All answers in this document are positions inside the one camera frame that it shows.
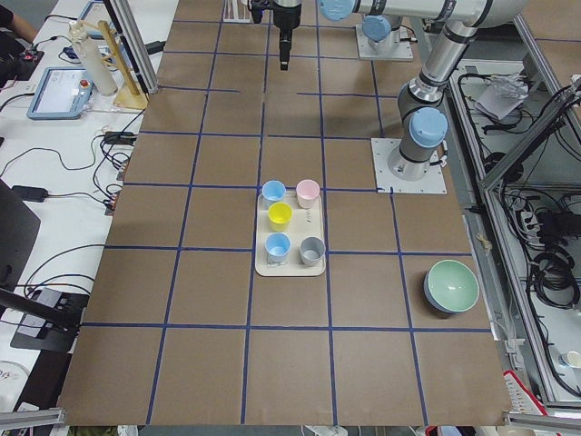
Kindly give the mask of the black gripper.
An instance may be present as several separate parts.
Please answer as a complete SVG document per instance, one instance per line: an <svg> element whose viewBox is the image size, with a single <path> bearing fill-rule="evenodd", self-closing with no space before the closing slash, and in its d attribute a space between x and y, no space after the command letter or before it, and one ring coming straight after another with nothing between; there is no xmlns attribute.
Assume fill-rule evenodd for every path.
<svg viewBox="0 0 581 436"><path fill-rule="evenodd" d="M301 0L273 0L273 23L280 29L280 69L287 71L291 59L292 31L300 26Z"/></svg>

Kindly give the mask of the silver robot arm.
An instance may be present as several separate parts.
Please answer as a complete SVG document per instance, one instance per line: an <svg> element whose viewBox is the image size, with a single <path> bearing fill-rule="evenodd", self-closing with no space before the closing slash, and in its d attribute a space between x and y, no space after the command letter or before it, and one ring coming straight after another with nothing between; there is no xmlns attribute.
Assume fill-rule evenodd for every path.
<svg viewBox="0 0 581 436"><path fill-rule="evenodd" d="M400 42L402 21L400 15L365 15L361 28L371 47L392 47Z"/></svg>
<svg viewBox="0 0 581 436"><path fill-rule="evenodd" d="M480 27L512 20L526 1L319 1L323 16L333 22L351 14L427 18L444 24L419 74L409 81L409 101L420 105L441 102L442 89Z"/></svg>

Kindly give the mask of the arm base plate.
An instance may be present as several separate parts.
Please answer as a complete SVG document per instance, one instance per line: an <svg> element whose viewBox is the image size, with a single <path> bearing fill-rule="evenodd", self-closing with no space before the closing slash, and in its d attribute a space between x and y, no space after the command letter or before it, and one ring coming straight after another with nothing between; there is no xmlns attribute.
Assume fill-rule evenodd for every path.
<svg viewBox="0 0 581 436"><path fill-rule="evenodd" d="M391 36L376 43L362 31L362 25L355 26L359 59L363 60L384 60L393 62L412 62L414 55L412 53L410 34L403 26L399 28L399 40L396 41Z"/></svg>
<svg viewBox="0 0 581 436"><path fill-rule="evenodd" d="M425 163L411 163L399 153L399 138L372 138L371 154L379 193L446 194L443 175L447 144L442 155L435 149Z"/></svg>

